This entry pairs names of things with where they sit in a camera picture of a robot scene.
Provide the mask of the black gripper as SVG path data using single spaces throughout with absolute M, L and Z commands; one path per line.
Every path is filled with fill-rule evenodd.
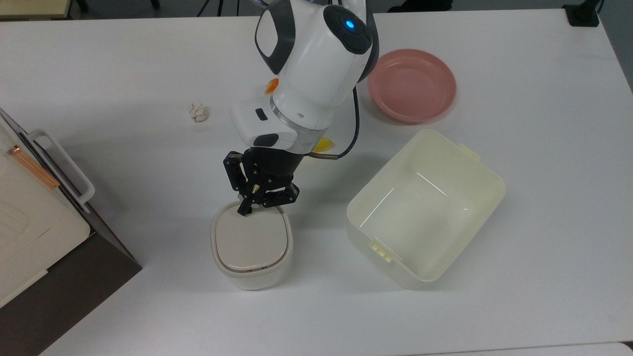
M 292 180 L 303 158 L 273 148 L 249 148 L 243 156 L 230 151 L 223 165 L 231 188 L 242 198 L 237 213 L 251 214 L 253 204 L 272 208 L 296 202 L 299 188 Z

